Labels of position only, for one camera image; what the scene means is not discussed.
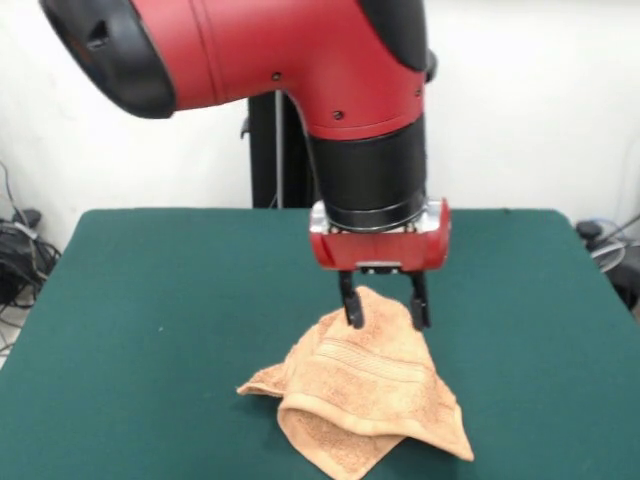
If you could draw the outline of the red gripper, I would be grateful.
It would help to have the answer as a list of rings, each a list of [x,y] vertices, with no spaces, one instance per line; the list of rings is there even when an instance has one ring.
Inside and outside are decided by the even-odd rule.
[[[360,297],[353,285],[355,270],[380,268],[410,272],[409,302],[415,329],[431,327],[426,277],[423,271],[442,267],[448,253],[451,210],[446,199],[428,199],[420,215],[409,223],[386,232],[354,233],[332,225],[322,201],[310,214],[309,235],[319,265],[338,272],[340,295],[347,323],[364,326]]]

